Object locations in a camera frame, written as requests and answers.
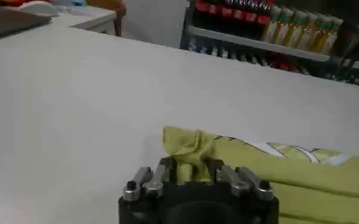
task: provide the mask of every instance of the gray object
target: gray object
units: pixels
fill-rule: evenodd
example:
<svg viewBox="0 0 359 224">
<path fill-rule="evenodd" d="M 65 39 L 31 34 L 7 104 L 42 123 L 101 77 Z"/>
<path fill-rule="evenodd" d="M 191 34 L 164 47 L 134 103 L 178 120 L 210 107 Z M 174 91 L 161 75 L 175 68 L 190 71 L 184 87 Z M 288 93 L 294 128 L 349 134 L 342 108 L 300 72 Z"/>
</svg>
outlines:
<svg viewBox="0 0 359 224">
<path fill-rule="evenodd" d="M 247 184 L 251 185 L 251 189 L 259 200 L 271 201 L 274 198 L 274 193 L 269 182 L 259 179 L 259 177 L 247 167 L 240 167 L 238 175 Z"/>
<path fill-rule="evenodd" d="M 165 165 L 160 164 L 157 166 L 154 176 L 152 177 L 152 180 L 144 184 L 147 195 L 157 198 L 163 195 L 162 180 L 165 177 L 165 171 L 166 171 Z"/>
<path fill-rule="evenodd" d="M 230 183 L 234 196 L 239 197 L 243 192 L 250 190 L 250 186 L 230 166 L 222 166 L 221 170 L 217 173 L 217 179 Z"/>
<path fill-rule="evenodd" d="M 152 178 L 152 172 L 149 167 L 140 168 L 132 181 L 128 181 L 123 189 L 123 198 L 125 201 L 137 201 L 141 194 L 141 185 Z"/>
<path fill-rule="evenodd" d="M 49 23 L 50 17 L 0 8 L 0 37 Z"/>
</svg>

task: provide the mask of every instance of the red object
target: red object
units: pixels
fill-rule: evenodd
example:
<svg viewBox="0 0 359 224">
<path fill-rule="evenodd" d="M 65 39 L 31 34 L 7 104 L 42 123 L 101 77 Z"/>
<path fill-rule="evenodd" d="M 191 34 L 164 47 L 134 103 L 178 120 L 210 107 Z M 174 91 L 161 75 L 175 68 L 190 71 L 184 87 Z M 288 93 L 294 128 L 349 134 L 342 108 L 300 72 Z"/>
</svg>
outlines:
<svg viewBox="0 0 359 224">
<path fill-rule="evenodd" d="M 196 9 L 201 12 L 209 12 L 210 4 L 202 2 L 200 0 L 196 1 Z"/>
<path fill-rule="evenodd" d="M 21 6 L 22 4 L 26 3 L 26 2 L 31 2 L 34 0 L 0 0 L 1 3 L 3 3 L 4 5 L 9 5 L 9 6 Z"/>
<path fill-rule="evenodd" d="M 264 15 L 257 16 L 257 22 L 260 24 L 266 24 L 269 22 L 269 20 L 270 20 L 270 17 L 268 17 L 268 16 L 264 16 Z"/>
<path fill-rule="evenodd" d="M 230 18 L 233 15 L 233 9 L 222 7 L 221 15 Z"/>
<path fill-rule="evenodd" d="M 233 17 L 236 19 L 245 19 L 247 12 L 242 11 L 242 10 L 235 10 L 233 13 Z"/>
<path fill-rule="evenodd" d="M 254 22 L 256 18 L 257 18 L 256 13 L 246 13 L 246 21 L 247 22 Z"/>
<path fill-rule="evenodd" d="M 285 71 L 289 71 L 289 65 L 284 64 L 284 63 L 281 63 L 279 68 L 282 69 L 282 70 L 285 70 Z"/>
<path fill-rule="evenodd" d="M 295 67 L 294 65 L 290 66 L 290 71 L 300 73 L 299 70 L 297 69 L 297 67 Z"/>
<path fill-rule="evenodd" d="M 217 5 L 210 5 L 209 13 L 212 15 L 216 15 L 219 12 L 218 9 L 219 9 L 219 7 Z"/>
</svg>

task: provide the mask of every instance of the yellow bottle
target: yellow bottle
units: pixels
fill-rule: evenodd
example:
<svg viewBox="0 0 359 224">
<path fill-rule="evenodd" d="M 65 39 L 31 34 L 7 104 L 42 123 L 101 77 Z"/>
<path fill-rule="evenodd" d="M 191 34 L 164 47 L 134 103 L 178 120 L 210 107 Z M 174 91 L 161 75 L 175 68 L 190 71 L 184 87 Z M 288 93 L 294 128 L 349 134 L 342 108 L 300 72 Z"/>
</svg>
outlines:
<svg viewBox="0 0 359 224">
<path fill-rule="evenodd" d="M 318 19 L 315 23 L 315 31 L 313 32 L 311 38 L 308 41 L 307 51 L 312 51 L 312 46 L 314 45 L 315 40 L 318 39 L 319 36 L 322 34 L 324 18 L 324 15 L 318 14 Z"/>
<path fill-rule="evenodd" d="M 329 22 L 328 21 L 325 21 L 324 23 L 324 30 L 323 30 L 323 35 L 321 37 L 321 39 L 319 40 L 319 43 L 317 46 L 315 46 L 313 48 L 313 51 L 314 52 L 317 52 L 317 53 L 320 53 L 320 51 L 323 49 L 324 47 L 324 44 L 325 42 L 327 41 L 329 35 L 331 34 L 332 32 L 332 17 L 327 17 L 327 19 L 329 19 Z"/>
<path fill-rule="evenodd" d="M 307 14 L 301 11 L 296 11 L 293 17 L 293 22 L 290 23 L 288 35 L 283 42 L 284 46 L 294 47 L 300 37 L 302 29 L 304 27 Z"/>
<path fill-rule="evenodd" d="M 322 54 L 329 54 L 333 44 L 335 43 L 336 39 L 338 38 L 338 31 L 340 26 L 342 26 L 343 20 L 338 18 L 332 18 L 332 29 L 329 33 L 324 35 L 323 39 L 321 40 L 321 48 L 319 53 Z"/>
<path fill-rule="evenodd" d="M 316 21 L 319 18 L 317 15 L 310 12 L 307 12 L 307 15 L 308 15 L 307 25 L 302 29 L 301 35 L 295 47 L 301 50 L 307 50 L 308 43 L 316 29 L 315 28 Z"/>
<path fill-rule="evenodd" d="M 291 21 L 291 18 L 293 16 L 293 11 L 288 9 L 288 8 L 284 8 L 282 10 L 282 19 L 281 19 L 281 23 L 277 24 L 277 30 L 274 33 L 273 36 L 273 43 L 275 44 L 283 44 L 283 41 L 286 38 L 286 35 L 288 34 L 289 31 L 289 23 Z"/>
<path fill-rule="evenodd" d="M 269 43 L 272 41 L 274 33 L 277 30 L 278 19 L 280 18 L 281 11 L 282 11 L 282 9 L 280 7 L 278 7 L 276 5 L 272 6 L 272 9 L 271 9 L 272 17 L 271 17 L 270 21 L 267 23 L 267 25 L 263 31 L 263 34 L 261 37 L 262 41 L 269 42 Z"/>
<path fill-rule="evenodd" d="M 323 16 L 322 21 L 319 23 L 318 29 L 314 34 L 313 42 L 310 47 L 311 51 L 316 52 L 318 50 L 321 38 L 331 28 L 331 22 L 331 18 Z"/>
</svg>

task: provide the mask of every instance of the yellow-green cloth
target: yellow-green cloth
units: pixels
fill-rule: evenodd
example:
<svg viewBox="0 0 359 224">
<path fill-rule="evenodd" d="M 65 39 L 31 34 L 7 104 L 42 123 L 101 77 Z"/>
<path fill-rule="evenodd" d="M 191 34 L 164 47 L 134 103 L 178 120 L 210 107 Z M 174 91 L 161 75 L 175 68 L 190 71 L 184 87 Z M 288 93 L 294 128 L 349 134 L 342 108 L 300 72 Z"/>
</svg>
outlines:
<svg viewBox="0 0 359 224">
<path fill-rule="evenodd" d="M 280 200 L 281 224 L 359 223 L 359 156 L 276 142 L 256 145 L 176 127 L 164 128 L 163 145 L 178 161 L 178 181 L 210 181 L 206 157 L 246 166 L 269 180 Z"/>
</svg>

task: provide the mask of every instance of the green bottle cap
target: green bottle cap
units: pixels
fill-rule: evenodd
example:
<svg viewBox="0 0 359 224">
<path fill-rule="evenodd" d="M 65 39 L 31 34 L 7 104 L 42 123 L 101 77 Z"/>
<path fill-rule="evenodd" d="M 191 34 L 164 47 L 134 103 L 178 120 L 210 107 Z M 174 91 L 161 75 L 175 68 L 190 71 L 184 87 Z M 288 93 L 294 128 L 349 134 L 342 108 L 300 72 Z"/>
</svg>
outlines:
<svg viewBox="0 0 359 224">
<path fill-rule="evenodd" d="M 277 21 L 278 18 L 281 16 L 281 11 L 282 11 L 282 9 L 280 7 L 273 5 L 272 9 L 271 9 L 271 15 L 272 15 L 271 19 L 273 21 Z"/>
<path fill-rule="evenodd" d="M 293 11 L 288 9 L 288 8 L 285 8 L 283 10 L 284 12 L 284 19 L 282 20 L 284 23 L 290 23 L 291 19 L 292 19 L 292 16 L 293 16 Z"/>
<path fill-rule="evenodd" d="M 336 18 L 336 17 L 333 17 L 332 18 L 332 24 L 333 24 L 332 25 L 332 30 L 335 31 L 335 32 L 338 32 L 340 26 L 342 26 L 342 24 L 343 24 L 343 20 L 339 19 L 339 18 Z"/>
<path fill-rule="evenodd" d="M 330 30 L 332 28 L 332 18 L 325 16 L 324 17 L 324 23 L 323 23 L 323 29 L 324 30 Z"/>
</svg>

